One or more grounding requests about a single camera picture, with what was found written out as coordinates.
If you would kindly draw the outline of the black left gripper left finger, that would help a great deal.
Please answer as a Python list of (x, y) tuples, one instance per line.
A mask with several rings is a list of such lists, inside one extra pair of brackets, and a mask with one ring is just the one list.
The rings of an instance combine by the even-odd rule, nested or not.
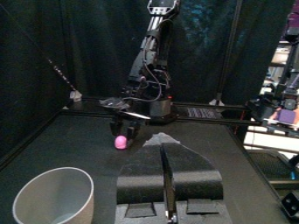
[(165, 204), (165, 133), (154, 134), (126, 161), (117, 180), (117, 224), (168, 224)]

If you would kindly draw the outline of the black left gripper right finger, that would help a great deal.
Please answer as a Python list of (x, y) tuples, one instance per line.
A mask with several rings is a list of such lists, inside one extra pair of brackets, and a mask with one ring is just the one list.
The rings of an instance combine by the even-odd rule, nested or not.
[(169, 213), (176, 224), (233, 224), (222, 176), (210, 160), (172, 136), (161, 136)]

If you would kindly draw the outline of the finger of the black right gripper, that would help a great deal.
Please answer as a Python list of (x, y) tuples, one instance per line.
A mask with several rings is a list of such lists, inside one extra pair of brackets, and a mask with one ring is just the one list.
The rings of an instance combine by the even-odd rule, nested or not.
[(126, 130), (126, 146), (130, 147), (137, 139), (138, 133), (141, 130), (141, 124), (138, 122), (133, 122)]
[(110, 129), (113, 135), (117, 137), (121, 134), (121, 129), (122, 129), (122, 124), (118, 121), (111, 121), (110, 122)]

